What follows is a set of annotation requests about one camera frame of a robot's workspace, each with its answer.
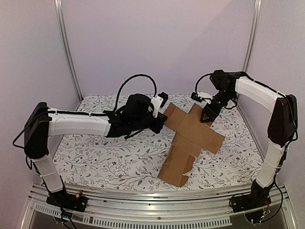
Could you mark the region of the brown cardboard box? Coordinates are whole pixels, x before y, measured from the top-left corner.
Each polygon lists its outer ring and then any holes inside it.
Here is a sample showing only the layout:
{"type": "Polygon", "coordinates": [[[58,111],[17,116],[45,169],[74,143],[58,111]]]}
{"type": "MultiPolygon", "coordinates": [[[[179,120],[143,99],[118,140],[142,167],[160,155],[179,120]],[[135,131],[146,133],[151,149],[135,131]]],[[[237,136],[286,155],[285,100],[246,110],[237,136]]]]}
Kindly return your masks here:
{"type": "Polygon", "coordinates": [[[184,186],[189,178],[185,174],[192,170],[201,151],[208,150],[215,155],[222,147],[225,137],[210,128],[212,121],[200,121],[202,110],[199,105],[193,104],[186,113],[173,103],[165,110],[164,114],[168,117],[165,126],[175,135],[158,174],[162,181],[176,187],[184,186]]]}

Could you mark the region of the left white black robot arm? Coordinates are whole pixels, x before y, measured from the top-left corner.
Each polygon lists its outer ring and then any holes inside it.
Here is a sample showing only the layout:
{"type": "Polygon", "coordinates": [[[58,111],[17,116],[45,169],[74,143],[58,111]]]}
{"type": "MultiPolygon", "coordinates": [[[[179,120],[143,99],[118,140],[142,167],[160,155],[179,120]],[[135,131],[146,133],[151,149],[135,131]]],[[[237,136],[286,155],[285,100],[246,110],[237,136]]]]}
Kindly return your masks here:
{"type": "Polygon", "coordinates": [[[99,135],[128,139],[145,129],[158,134],[167,120],[167,116],[160,113],[167,100],[166,93],[153,98],[132,94],[118,110],[102,113],[63,111],[40,102],[19,134],[24,136],[21,149],[33,162],[50,197],[60,207],[67,207],[71,197],[49,154],[48,138],[55,135],[99,135]]]}

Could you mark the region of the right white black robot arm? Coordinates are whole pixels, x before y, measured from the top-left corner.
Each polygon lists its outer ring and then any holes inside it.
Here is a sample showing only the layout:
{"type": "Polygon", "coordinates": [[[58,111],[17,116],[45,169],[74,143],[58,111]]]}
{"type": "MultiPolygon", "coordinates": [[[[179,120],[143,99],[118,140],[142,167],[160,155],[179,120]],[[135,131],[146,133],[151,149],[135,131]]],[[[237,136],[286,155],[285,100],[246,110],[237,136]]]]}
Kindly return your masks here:
{"type": "Polygon", "coordinates": [[[199,101],[207,101],[202,109],[202,123],[214,121],[223,109],[229,109],[229,101],[237,104],[242,95],[256,102],[270,114],[267,127],[268,147],[264,162],[252,183],[251,193],[246,198],[250,208],[258,207],[275,185],[276,174],[281,170],[289,145],[298,139],[297,100],[292,94],[284,94],[251,78],[245,72],[215,70],[205,74],[217,90],[213,96],[204,95],[195,89],[199,101]]]}

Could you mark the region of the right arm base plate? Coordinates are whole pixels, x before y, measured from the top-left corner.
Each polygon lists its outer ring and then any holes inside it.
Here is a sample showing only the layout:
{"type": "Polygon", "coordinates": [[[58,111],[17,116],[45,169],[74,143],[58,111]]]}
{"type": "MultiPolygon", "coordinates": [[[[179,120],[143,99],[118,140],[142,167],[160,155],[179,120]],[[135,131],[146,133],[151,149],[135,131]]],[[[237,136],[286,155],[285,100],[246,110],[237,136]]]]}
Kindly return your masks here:
{"type": "Polygon", "coordinates": [[[229,206],[233,209],[234,213],[260,208],[271,203],[272,202],[269,196],[255,200],[254,198],[251,198],[250,194],[233,195],[229,200],[229,206]]]}

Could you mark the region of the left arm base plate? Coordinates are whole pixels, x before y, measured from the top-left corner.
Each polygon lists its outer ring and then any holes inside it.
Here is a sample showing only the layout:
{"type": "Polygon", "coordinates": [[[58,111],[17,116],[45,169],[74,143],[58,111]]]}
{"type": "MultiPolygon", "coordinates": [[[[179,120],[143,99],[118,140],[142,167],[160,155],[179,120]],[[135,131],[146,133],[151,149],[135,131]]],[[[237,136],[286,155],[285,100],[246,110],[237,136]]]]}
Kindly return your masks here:
{"type": "Polygon", "coordinates": [[[84,212],[88,198],[82,194],[69,194],[65,190],[50,193],[47,197],[46,203],[64,209],[74,210],[78,212],[84,212]]]}

